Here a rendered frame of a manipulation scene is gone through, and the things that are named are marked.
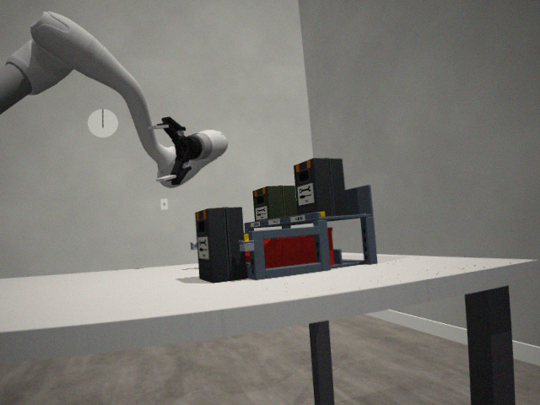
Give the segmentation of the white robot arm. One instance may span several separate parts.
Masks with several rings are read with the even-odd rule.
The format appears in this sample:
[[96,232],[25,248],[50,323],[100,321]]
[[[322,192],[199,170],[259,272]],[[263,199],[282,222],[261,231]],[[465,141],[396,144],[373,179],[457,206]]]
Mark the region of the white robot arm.
[[[31,24],[30,33],[33,40],[19,48],[0,68],[0,115],[26,95],[38,95],[56,85],[75,69],[123,97],[143,148],[158,165],[157,177],[169,176],[175,164],[175,147],[162,146],[154,129],[148,130],[153,124],[143,91],[109,51],[71,19],[53,12],[40,13]],[[218,131],[205,130],[187,137],[190,136],[199,139],[202,152],[188,161],[192,169],[180,185],[228,148],[228,140]],[[171,181],[160,184],[168,188],[180,186],[171,185]]]

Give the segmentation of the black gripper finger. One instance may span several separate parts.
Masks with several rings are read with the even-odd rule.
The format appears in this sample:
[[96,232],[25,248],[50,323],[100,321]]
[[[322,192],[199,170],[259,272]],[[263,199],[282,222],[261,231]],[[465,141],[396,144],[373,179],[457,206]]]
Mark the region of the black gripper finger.
[[175,164],[170,173],[170,177],[164,176],[164,177],[156,179],[156,181],[172,181],[171,185],[180,185],[182,180],[186,176],[187,172],[192,169],[191,166],[188,165],[188,162],[186,162],[189,154],[190,152],[186,151],[183,159],[178,159],[178,157],[176,156]]
[[162,118],[162,122],[163,123],[157,124],[156,126],[148,127],[148,130],[155,129],[156,127],[163,128],[165,132],[170,136],[174,144],[176,144],[176,141],[181,141],[185,145],[185,147],[188,147],[188,142],[182,137],[184,136],[184,131],[186,130],[185,127],[182,127],[171,117]]

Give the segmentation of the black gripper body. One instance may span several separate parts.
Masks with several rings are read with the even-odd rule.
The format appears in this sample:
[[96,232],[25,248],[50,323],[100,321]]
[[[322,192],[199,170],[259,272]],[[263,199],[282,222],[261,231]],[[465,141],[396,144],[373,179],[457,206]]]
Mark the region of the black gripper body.
[[187,158],[186,162],[188,162],[190,159],[196,159],[200,156],[202,152],[202,144],[199,141],[199,139],[190,136],[182,136],[187,142],[188,147],[185,147],[185,145],[181,141],[176,141],[175,143],[175,154],[179,159],[183,159],[186,151],[190,152],[189,157]]

